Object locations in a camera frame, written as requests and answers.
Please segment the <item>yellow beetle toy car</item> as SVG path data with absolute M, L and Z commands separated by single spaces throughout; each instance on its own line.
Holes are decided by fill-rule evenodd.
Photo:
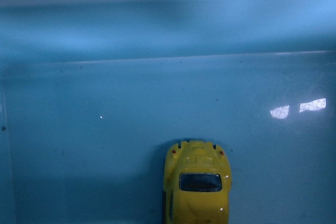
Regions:
M 228 223 L 231 168 L 224 149 L 186 140 L 167 151 L 162 223 Z

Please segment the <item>light blue plastic bin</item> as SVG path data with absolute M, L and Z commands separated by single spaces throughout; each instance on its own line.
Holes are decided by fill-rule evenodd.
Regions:
M 230 223 L 335 223 L 335 0 L 1 0 L 1 223 L 160 223 L 193 138 Z

